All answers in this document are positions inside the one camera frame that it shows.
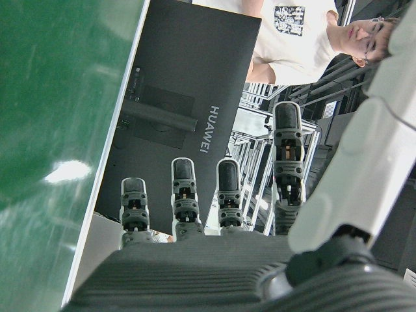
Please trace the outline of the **right white-grey robot hand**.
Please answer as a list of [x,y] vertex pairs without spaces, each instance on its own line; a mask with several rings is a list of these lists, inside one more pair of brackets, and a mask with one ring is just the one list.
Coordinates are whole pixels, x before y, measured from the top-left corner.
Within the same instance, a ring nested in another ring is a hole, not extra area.
[[112,253],[65,311],[414,311],[415,289],[370,247],[415,163],[415,7],[393,33],[314,193],[289,231],[246,232]]

